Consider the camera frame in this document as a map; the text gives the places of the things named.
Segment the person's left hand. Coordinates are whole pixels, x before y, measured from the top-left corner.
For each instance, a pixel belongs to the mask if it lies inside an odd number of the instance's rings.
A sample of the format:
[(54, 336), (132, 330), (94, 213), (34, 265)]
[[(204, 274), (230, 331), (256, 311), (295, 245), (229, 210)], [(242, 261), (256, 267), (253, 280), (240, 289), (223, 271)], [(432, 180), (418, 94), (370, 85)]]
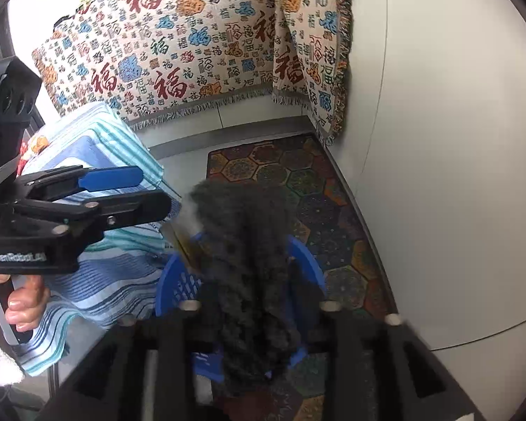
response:
[[(0, 275), (0, 284), (10, 279)], [(5, 318), (18, 332), (35, 330), (40, 324), (50, 297), (50, 290), (45, 286), (42, 276), (26, 276), (25, 283), (13, 291), (8, 298)]]

